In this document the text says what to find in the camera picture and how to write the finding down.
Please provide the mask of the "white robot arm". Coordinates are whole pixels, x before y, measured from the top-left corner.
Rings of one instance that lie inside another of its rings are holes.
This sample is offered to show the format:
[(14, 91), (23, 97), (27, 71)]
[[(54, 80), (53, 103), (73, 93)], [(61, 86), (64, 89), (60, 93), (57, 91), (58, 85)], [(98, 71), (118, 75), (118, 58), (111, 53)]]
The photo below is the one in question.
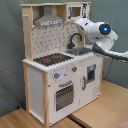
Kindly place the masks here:
[(128, 63), (128, 51), (119, 53), (111, 50), (115, 41), (118, 39), (118, 35), (108, 23), (94, 23), (87, 18), (79, 18), (75, 21), (75, 24), (94, 43), (92, 52), (96, 56)]

